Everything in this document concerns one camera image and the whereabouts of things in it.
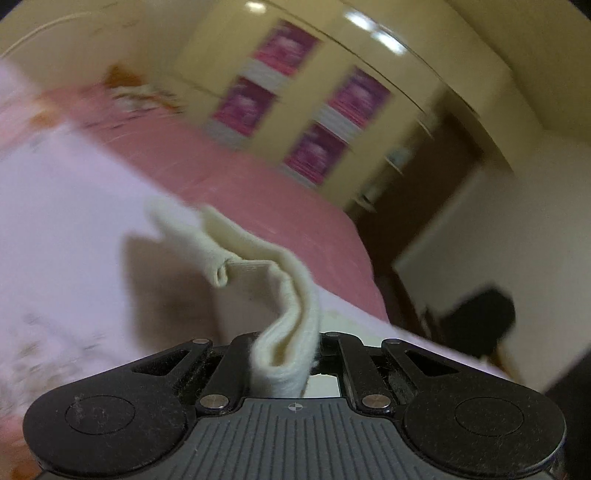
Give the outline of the cream white small garment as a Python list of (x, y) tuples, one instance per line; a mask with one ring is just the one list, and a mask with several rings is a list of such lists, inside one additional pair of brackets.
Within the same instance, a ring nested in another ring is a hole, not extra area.
[(211, 285), (221, 339), (256, 334), (246, 354), (252, 394), (304, 395), (322, 320), (318, 288), (304, 263), (211, 206), (158, 198), (148, 212), (165, 245)]

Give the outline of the black chair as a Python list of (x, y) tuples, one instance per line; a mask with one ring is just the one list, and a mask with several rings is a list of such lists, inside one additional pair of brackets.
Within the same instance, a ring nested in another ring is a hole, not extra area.
[(466, 299), (438, 321), (438, 340), (465, 355), (491, 356), (516, 323), (513, 299), (491, 287)]

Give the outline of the lilac floral bed sheet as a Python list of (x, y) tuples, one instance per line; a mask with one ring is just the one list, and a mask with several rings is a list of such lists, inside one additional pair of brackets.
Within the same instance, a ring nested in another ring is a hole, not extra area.
[[(145, 206), (170, 195), (1, 65), (1, 475), (37, 468), (21, 423), (47, 390), (219, 330), (207, 282), (158, 239)], [(322, 326), (418, 336), (318, 286)]]

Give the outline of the dark brown wooden door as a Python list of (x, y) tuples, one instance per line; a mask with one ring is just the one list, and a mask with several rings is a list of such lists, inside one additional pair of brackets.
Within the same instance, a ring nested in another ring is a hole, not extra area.
[(481, 160), (483, 150), (457, 117), (447, 114), (395, 173), (356, 229), (376, 279), (390, 274)]

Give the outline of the pink checked bed cover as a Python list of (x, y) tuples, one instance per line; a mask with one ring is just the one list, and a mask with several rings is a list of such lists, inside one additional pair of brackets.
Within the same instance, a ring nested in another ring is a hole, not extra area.
[(293, 251), (315, 282), (378, 319), (388, 318), (353, 221), (266, 162), (216, 143), (162, 108), (126, 112), (101, 85), (45, 92), (86, 136), (191, 206), (211, 205), (257, 237)]

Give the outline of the cream corner shelf unit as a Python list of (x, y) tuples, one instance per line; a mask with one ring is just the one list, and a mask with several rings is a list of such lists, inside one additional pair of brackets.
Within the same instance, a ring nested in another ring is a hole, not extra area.
[(419, 122), (404, 141), (394, 146), (383, 157), (377, 173), (363, 185), (355, 197), (355, 204), (365, 211), (375, 212), (377, 201), (394, 183), (405, 176), (405, 170), (419, 149), (434, 139), (432, 130)]

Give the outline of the lower right magenta poster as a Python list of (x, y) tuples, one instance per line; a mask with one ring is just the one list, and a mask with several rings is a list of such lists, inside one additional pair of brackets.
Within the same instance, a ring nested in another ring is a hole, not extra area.
[(320, 186), (346, 152), (345, 141), (318, 123), (311, 123), (283, 164), (312, 186)]

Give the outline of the magenta poster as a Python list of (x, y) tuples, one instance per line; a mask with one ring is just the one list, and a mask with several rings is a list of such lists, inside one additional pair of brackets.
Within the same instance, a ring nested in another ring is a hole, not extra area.
[(230, 149), (242, 149), (274, 102), (276, 94), (238, 77), (205, 123), (204, 130), (218, 143)]
[(311, 123), (283, 164), (312, 186), (320, 186), (346, 152), (345, 141), (318, 123)]
[(315, 121), (342, 141), (351, 142), (373, 121), (391, 91), (361, 68), (353, 68), (339, 88), (318, 110)]
[(277, 94), (296, 76), (319, 43), (317, 36), (281, 20), (250, 55), (240, 76)]

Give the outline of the orange patterned pillow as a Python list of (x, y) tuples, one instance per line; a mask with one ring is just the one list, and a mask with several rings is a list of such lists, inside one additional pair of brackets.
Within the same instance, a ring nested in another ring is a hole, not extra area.
[(183, 112), (183, 105), (173, 93), (149, 84), (121, 64), (107, 69), (102, 84), (109, 96), (126, 111), (163, 109), (172, 114)]

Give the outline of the lower left magenta poster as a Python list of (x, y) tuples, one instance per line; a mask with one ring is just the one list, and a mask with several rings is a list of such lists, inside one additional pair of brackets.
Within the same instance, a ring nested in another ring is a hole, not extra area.
[(230, 149), (242, 149), (274, 102), (276, 94), (238, 77), (205, 123), (204, 130), (218, 143)]

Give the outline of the upper right magenta poster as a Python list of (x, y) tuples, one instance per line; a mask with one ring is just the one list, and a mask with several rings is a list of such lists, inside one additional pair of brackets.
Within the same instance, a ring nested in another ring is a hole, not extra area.
[(315, 121), (342, 141), (351, 142), (373, 121), (391, 91), (361, 68), (353, 68), (339, 88), (318, 110)]

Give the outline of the cream wardrobe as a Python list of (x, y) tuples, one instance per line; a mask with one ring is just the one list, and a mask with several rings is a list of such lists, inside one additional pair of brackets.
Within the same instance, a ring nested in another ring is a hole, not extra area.
[(542, 127), (445, 1), (216, 1), (170, 70), (217, 140), (345, 207), (453, 108), (510, 166)]

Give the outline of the cream arched headboard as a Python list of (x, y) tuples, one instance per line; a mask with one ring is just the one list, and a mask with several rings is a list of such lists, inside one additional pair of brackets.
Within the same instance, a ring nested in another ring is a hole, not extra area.
[(43, 89), (93, 84), (119, 65), (160, 74), (199, 1), (22, 1), (1, 20), (1, 57)]

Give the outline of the upper left magenta poster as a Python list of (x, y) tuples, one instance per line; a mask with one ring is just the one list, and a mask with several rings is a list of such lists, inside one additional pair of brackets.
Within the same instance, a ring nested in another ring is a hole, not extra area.
[(277, 94), (296, 76), (319, 43), (317, 36), (281, 20), (250, 55), (240, 76)]

